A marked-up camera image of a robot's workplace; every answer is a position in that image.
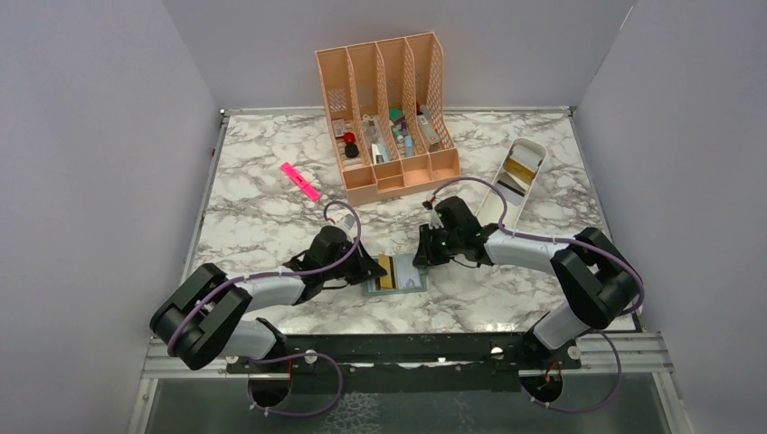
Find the gold credit card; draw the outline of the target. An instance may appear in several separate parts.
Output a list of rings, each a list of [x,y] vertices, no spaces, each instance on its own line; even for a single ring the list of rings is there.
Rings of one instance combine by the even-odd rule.
[[[395,276],[395,264],[392,256],[380,254],[378,256],[379,265],[385,270],[385,275],[379,278],[381,290],[392,290],[397,288]]]

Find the silver VIP credit card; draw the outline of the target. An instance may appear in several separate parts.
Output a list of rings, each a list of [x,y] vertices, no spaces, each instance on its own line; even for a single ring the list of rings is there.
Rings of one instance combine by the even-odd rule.
[[[421,272],[412,265],[413,257],[413,255],[398,255],[394,258],[398,289],[422,288]]]

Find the green card holder wallet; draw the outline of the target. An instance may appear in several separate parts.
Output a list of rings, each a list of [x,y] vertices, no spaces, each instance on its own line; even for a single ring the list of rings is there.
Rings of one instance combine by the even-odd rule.
[[[428,270],[413,266],[414,253],[397,255],[379,254],[377,262],[387,272],[381,278],[368,280],[361,285],[363,296],[386,296],[406,293],[426,292],[428,289]]]

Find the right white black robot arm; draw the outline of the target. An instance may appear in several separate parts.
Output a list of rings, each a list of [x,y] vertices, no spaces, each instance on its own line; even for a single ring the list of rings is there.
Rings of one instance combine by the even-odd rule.
[[[516,266],[556,277],[565,301],[526,332],[521,346],[524,360],[535,368],[547,366],[578,335],[605,329],[644,299],[638,273],[594,227],[572,238],[547,239],[497,223],[482,225],[458,196],[422,205],[430,220],[419,228],[415,268],[437,267],[461,256],[478,267]]]

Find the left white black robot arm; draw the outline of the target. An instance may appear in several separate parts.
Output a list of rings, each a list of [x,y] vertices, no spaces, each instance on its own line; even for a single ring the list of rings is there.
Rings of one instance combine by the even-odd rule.
[[[284,337],[269,321],[244,321],[266,307],[303,304],[338,280],[343,287],[387,276],[357,240],[337,226],[323,227],[310,246],[274,270],[230,278],[204,263],[157,309],[151,332],[170,356],[196,371],[222,355],[246,355],[263,371],[284,359]]]

